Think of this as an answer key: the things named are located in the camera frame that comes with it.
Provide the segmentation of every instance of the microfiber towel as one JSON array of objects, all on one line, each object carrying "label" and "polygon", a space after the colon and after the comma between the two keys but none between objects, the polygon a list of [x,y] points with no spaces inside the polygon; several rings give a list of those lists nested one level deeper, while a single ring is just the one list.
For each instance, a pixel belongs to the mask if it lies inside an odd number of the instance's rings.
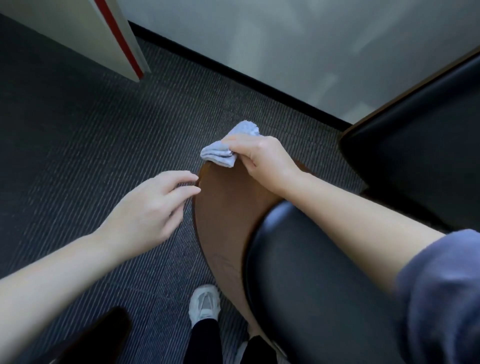
[{"label": "microfiber towel", "polygon": [[[260,135],[258,126],[251,121],[240,121],[230,132],[225,135],[233,134],[248,134],[248,135]],[[200,158],[203,160],[210,160],[219,166],[232,168],[237,160],[237,153],[233,153],[228,146],[218,140],[209,146],[206,146],[200,152]]]}]

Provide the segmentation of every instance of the wall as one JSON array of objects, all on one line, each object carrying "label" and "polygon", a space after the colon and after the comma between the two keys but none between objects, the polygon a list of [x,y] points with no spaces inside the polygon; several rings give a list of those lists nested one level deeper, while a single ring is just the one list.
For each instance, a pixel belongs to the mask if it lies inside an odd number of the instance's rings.
[{"label": "wall", "polygon": [[0,13],[138,81],[93,0],[2,0]]},{"label": "wall", "polygon": [[480,44],[478,0],[119,0],[134,23],[354,123]]}]

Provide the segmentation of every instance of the black pants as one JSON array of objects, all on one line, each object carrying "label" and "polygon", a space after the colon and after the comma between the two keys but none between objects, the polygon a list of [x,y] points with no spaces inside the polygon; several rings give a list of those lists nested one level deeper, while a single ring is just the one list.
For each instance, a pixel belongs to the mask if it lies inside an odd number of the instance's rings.
[{"label": "black pants", "polygon": [[[183,364],[223,364],[222,344],[218,322],[201,320],[192,328]],[[276,353],[260,336],[250,339],[241,364],[276,364]]]}]

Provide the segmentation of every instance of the blue sleeve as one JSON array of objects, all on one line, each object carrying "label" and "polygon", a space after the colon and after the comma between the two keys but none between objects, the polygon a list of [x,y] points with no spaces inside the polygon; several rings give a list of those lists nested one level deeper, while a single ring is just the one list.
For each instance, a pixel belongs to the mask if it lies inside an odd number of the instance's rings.
[{"label": "blue sleeve", "polygon": [[480,363],[480,234],[444,236],[398,274],[398,334],[407,363]]}]

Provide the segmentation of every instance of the red stripe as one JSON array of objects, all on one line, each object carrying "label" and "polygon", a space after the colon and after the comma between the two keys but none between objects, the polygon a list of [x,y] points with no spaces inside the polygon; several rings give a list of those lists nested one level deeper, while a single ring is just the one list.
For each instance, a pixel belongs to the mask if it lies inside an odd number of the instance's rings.
[{"label": "red stripe", "polygon": [[130,65],[132,65],[133,70],[137,74],[138,78],[142,78],[144,76],[144,73],[142,72],[142,69],[140,68],[137,60],[135,59],[135,56],[133,55],[132,51],[130,50],[130,47],[127,44],[127,41],[123,37],[123,34],[120,31],[120,28],[115,21],[115,18],[113,17],[112,12],[110,11],[110,8],[108,7],[107,3],[105,0],[95,0],[96,5],[100,9],[100,12],[102,13],[103,17],[105,18],[105,21],[107,22],[108,26],[110,27],[110,30],[112,31],[115,39],[117,40],[118,44],[120,45],[121,50],[123,50],[123,53],[128,59],[128,62],[130,62]]}]

